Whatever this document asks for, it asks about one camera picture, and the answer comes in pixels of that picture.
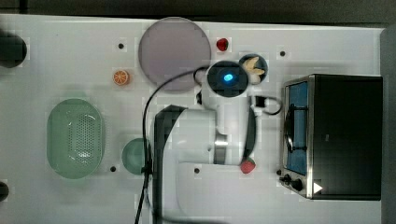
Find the green plastic basket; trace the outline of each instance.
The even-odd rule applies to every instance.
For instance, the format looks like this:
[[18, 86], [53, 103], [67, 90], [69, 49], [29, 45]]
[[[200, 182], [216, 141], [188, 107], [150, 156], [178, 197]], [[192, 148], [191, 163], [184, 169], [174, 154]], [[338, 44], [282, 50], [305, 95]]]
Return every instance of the green plastic basket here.
[[58, 175], [80, 179], [99, 166], [105, 151], [104, 123], [90, 103], [69, 99], [56, 105], [47, 135], [47, 159]]

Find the small orange object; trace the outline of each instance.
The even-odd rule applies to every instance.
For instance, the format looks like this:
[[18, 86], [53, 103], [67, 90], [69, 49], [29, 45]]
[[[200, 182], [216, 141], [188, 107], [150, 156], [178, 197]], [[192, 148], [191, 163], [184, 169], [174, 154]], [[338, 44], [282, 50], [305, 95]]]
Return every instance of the small orange object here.
[[131, 78], [130, 78], [129, 74], [123, 70], [117, 71], [113, 75], [113, 81], [119, 86], [128, 84], [130, 79]]

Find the green bowl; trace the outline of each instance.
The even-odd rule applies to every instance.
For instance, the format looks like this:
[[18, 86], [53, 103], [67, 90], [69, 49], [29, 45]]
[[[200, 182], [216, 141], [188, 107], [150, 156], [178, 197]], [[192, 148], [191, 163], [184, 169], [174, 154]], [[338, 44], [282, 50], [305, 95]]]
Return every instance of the green bowl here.
[[47, 159], [58, 175], [80, 179], [93, 173], [102, 161], [104, 140], [101, 115], [86, 101], [65, 100], [49, 114]]
[[143, 138], [136, 138], [129, 142], [122, 151], [122, 163], [130, 173], [142, 175], [145, 166], [145, 149]]

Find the toaster oven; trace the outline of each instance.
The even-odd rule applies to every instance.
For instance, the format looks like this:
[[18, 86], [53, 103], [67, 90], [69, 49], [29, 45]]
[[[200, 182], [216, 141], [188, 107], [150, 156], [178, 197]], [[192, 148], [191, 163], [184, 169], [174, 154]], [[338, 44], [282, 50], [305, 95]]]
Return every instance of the toaster oven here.
[[380, 200], [382, 77], [299, 78], [284, 102], [281, 184], [314, 200]]

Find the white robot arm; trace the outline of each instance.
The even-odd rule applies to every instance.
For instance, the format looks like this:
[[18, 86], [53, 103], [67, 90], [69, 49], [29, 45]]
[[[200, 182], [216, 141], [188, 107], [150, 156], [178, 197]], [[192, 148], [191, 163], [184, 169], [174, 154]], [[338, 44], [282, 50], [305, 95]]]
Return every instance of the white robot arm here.
[[[157, 214], [188, 218], [177, 200], [179, 163], [239, 165], [251, 153], [256, 125], [248, 86], [248, 75], [238, 63], [218, 62], [207, 70], [203, 82], [205, 110], [170, 105], [156, 115], [150, 142], [154, 150], [153, 208]], [[154, 216], [154, 223], [163, 221]]]

